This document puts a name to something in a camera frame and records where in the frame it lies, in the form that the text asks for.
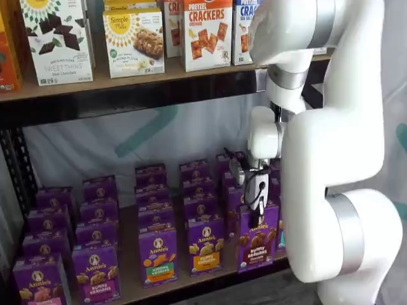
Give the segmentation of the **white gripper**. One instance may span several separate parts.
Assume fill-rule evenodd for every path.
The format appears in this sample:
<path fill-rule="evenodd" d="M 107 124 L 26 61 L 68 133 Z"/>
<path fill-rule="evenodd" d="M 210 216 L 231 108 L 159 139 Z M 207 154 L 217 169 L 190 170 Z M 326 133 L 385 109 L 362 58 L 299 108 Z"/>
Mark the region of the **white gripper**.
<path fill-rule="evenodd" d="M 246 204 L 253 210 L 253 223 L 261 224 L 268 201 L 269 175 L 252 174 L 246 183 Z"/>

